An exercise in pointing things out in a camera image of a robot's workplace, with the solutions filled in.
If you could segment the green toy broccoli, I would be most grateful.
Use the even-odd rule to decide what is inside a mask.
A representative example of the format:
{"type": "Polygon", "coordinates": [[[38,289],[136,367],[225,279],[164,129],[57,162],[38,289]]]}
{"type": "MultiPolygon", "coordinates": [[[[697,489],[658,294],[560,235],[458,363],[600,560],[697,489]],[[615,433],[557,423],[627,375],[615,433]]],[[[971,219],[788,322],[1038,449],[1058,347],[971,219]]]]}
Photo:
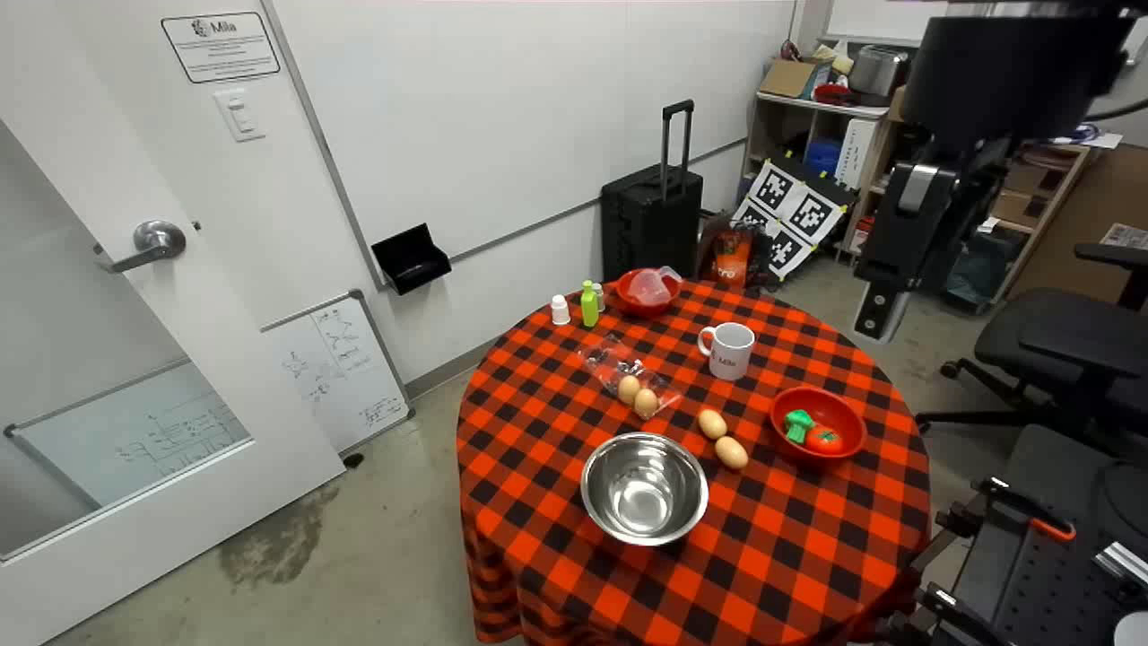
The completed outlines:
{"type": "Polygon", "coordinates": [[[806,411],[784,412],[784,442],[803,445],[815,426],[815,417],[806,411]]]}

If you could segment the red bowl with plastic wrap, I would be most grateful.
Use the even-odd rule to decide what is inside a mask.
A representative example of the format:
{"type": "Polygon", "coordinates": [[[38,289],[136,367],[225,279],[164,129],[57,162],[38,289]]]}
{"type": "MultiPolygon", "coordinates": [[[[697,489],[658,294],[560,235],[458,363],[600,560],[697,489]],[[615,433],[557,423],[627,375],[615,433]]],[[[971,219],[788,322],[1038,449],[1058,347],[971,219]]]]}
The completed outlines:
{"type": "Polygon", "coordinates": [[[660,271],[627,271],[621,274],[607,294],[621,316],[650,321],[676,305],[682,290],[682,278],[667,266],[660,271]]]}

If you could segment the small white bottle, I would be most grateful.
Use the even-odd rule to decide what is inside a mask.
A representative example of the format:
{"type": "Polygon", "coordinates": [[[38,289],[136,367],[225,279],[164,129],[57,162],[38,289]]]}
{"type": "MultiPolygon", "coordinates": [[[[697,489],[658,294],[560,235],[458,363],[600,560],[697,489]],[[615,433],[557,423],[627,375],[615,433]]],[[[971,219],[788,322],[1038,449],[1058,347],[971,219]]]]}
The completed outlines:
{"type": "Polygon", "coordinates": [[[569,326],[569,305],[562,294],[552,294],[548,311],[552,311],[552,326],[569,326]]]}

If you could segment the black rolling suitcase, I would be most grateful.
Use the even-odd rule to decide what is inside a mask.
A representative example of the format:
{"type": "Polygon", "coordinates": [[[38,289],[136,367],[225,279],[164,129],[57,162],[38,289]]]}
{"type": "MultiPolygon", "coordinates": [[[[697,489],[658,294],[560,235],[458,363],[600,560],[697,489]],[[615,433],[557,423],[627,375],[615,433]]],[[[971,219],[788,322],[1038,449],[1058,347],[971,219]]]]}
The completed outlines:
{"type": "Polygon", "coordinates": [[[600,192],[601,278],[638,266],[692,274],[702,180],[670,162],[670,129],[660,129],[660,162],[600,192]]]}

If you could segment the tan toy potato upper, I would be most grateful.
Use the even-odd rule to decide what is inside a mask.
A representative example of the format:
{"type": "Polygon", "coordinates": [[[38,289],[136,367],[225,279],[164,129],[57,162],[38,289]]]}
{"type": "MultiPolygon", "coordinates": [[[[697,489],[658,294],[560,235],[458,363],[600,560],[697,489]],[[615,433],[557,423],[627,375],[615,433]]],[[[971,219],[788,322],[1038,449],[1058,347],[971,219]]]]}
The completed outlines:
{"type": "Polygon", "coordinates": [[[699,423],[699,432],[708,439],[726,439],[728,433],[728,423],[726,423],[726,417],[717,411],[699,411],[697,423],[699,423]]]}

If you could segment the tan toy potato lower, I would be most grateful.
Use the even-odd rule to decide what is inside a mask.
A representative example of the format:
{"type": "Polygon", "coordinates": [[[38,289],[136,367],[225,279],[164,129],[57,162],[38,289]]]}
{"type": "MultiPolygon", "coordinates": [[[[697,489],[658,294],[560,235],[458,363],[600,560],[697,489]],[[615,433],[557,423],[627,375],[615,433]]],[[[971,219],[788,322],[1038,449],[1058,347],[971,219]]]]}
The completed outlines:
{"type": "Polygon", "coordinates": [[[717,439],[714,454],[731,470],[742,470],[748,464],[748,454],[734,439],[717,439]]]}

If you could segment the small whiteboard on floor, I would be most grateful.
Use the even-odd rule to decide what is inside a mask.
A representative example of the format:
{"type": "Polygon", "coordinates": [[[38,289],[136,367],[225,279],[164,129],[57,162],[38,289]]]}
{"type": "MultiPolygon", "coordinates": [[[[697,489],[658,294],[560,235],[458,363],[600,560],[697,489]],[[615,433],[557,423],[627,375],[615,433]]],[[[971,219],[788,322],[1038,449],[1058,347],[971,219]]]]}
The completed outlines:
{"type": "Polygon", "coordinates": [[[338,454],[408,417],[359,290],[271,322],[265,339],[338,454]]]}

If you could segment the orange toy tomato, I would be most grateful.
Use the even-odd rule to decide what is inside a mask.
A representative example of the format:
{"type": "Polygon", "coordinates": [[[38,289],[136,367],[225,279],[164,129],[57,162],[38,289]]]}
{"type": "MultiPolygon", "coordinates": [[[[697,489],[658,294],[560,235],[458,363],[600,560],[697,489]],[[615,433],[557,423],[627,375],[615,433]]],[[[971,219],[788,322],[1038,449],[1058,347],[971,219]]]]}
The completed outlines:
{"type": "Polygon", "coordinates": [[[833,426],[815,426],[806,433],[806,449],[818,449],[818,454],[837,454],[843,445],[843,439],[833,432],[833,426]]]}

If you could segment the red black checkered tablecloth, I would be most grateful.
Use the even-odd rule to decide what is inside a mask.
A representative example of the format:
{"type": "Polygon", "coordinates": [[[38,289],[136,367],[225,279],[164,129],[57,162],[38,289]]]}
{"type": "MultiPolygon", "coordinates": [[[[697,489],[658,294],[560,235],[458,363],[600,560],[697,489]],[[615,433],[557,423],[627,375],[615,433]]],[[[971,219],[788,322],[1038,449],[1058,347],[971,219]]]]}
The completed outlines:
{"type": "Polygon", "coordinates": [[[878,363],[812,311],[689,284],[658,321],[595,332],[530,311],[477,363],[454,426],[475,625],[527,646],[833,646],[884,614],[930,535],[930,454],[878,363]],[[697,335],[756,335],[742,382],[717,382],[697,335]],[[591,449],[642,420],[607,394],[582,352],[621,339],[682,394],[647,432],[708,464],[710,511],[676,545],[601,535],[582,506],[591,449]],[[843,464],[774,449],[788,387],[847,399],[867,442],[843,464]],[[731,470],[697,423],[717,411],[748,464],[731,470]]]}

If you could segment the wooden storage shelf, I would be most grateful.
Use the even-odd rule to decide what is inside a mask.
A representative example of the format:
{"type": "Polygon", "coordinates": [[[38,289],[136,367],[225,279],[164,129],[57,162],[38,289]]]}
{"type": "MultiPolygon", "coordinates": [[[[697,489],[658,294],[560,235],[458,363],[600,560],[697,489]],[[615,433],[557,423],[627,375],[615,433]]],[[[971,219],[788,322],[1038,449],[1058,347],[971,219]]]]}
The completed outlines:
{"type": "Polygon", "coordinates": [[[818,44],[812,58],[783,47],[765,64],[742,183],[754,183],[766,162],[794,162],[794,174],[837,183],[847,211],[824,237],[824,254],[861,254],[888,169],[917,147],[905,119],[911,58],[911,47],[893,44],[858,44],[849,53],[818,44]]]}

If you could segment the black equipment cart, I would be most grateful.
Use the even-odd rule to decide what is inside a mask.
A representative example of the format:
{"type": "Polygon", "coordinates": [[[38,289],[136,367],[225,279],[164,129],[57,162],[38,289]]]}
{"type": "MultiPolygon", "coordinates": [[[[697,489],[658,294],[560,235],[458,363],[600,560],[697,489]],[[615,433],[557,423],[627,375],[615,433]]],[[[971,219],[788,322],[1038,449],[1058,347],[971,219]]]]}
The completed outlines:
{"type": "Polygon", "coordinates": [[[930,580],[887,621],[884,646],[1148,646],[1148,467],[1026,426],[971,506],[949,589],[930,580]]]}

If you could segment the white door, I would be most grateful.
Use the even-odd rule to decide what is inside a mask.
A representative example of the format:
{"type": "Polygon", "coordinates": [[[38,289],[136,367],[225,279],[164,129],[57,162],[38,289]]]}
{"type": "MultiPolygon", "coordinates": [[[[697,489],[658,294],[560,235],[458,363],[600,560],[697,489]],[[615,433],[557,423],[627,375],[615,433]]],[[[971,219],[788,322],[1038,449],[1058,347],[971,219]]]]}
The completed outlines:
{"type": "Polygon", "coordinates": [[[0,0],[2,646],[43,646],[342,475],[53,0],[0,0]],[[129,274],[139,223],[185,253],[129,274]]]}

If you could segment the black wall holder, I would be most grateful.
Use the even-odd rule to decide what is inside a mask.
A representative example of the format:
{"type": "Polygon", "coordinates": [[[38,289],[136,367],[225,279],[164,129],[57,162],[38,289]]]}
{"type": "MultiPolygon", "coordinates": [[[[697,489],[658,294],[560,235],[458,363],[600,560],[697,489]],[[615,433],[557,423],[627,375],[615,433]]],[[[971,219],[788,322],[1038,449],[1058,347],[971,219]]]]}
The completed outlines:
{"type": "Polygon", "coordinates": [[[377,239],[373,257],[397,294],[408,294],[452,271],[452,257],[433,243],[427,223],[377,239]]]}

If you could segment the white light switch plate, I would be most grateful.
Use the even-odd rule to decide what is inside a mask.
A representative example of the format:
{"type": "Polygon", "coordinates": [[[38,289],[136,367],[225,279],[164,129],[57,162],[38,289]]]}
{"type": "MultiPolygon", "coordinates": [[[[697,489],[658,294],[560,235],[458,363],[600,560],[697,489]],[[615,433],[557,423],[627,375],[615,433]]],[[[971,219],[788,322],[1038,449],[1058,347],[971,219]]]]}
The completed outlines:
{"type": "Polygon", "coordinates": [[[245,89],[219,89],[215,108],[235,145],[263,141],[263,127],[256,121],[256,111],[245,89]]]}

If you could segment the white wall notice sign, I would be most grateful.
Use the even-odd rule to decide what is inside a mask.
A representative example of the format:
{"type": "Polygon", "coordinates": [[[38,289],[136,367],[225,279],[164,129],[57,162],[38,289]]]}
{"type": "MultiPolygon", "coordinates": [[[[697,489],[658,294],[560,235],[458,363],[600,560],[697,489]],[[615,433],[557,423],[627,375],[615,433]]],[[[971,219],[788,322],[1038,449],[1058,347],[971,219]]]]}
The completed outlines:
{"type": "Polygon", "coordinates": [[[160,34],[192,86],[281,72],[258,11],[164,18],[160,34]]]}

